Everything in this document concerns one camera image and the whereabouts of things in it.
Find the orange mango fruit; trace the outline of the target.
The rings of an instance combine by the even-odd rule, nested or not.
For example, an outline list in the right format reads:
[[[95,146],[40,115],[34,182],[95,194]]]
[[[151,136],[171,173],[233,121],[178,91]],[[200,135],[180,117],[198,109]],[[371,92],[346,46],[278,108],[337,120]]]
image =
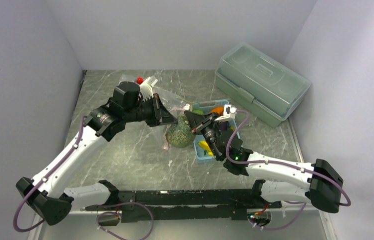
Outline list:
[[[219,116],[221,116],[223,114],[223,112],[224,112],[224,107],[223,106],[217,106],[217,107],[215,107],[215,108],[213,108],[209,111],[209,113],[216,113]]]

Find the clear zip top bag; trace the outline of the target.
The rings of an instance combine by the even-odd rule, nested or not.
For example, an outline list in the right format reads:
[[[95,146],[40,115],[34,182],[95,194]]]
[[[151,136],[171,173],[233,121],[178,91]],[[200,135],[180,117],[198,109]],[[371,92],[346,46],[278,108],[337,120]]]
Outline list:
[[[164,105],[164,107],[175,117],[178,117],[185,110],[190,110],[191,104],[184,100],[179,95],[158,87],[156,84],[158,79],[154,76],[150,76],[144,80],[146,84],[151,87],[153,93],[159,94],[159,97]],[[166,140],[166,133],[170,125],[162,125],[153,127],[151,132],[153,133],[158,145],[164,149],[169,150],[169,143]]]

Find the netted green melon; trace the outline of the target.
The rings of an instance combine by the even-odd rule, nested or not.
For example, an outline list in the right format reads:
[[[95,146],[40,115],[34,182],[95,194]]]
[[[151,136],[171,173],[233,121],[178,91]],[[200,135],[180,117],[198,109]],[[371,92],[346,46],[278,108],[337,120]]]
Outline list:
[[[195,139],[185,115],[178,117],[177,123],[169,127],[165,137],[167,142],[175,148],[185,148],[191,145]]]

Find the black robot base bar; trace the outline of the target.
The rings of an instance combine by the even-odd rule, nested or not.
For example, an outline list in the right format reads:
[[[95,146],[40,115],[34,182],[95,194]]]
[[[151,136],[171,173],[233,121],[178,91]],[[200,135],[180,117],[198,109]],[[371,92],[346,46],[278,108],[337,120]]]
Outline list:
[[[117,200],[87,206],[86,211],[119,210],[123,223],[155,220],[231,219],[244,221],[254,210],[279,209],[280,201],[265,203],[251,189],[121,190]]]

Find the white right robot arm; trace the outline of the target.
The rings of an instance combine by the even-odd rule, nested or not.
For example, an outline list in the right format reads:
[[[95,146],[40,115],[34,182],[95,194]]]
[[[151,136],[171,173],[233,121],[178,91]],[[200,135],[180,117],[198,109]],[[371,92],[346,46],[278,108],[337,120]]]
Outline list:
[[[204,137],[214,158],[222,161],[228,172],[257,179],[250,194],[252,205],[261,208],[278,201],[310,203],[332,214],[338,213],[340,207],[351,205],[343,189],[343,179],[326,160],[292,162],[244,148],[237,132],[249,120],[249,112],[235,130],[219,129],[219,123],[235,119],[237,113],[239,109],[232,105],[226,105],[221,115],[184,112],[191,133]]]

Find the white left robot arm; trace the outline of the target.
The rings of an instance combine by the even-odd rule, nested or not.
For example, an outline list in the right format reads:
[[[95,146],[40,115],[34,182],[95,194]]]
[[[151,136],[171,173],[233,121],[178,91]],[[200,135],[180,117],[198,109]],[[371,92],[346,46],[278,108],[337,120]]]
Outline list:
[[[157,127],[175,124],[177,118],[149,84],[121,82],[107,103],[82,118],[78,134],[47,167],[16,183],[22,202],[50,226],[62,221],[72,210],[90,206],[114,209],[120,202],[119,191],[110,182],[101,180],[76,188],[69,188],[68,184],[95,152],[132,122]]]

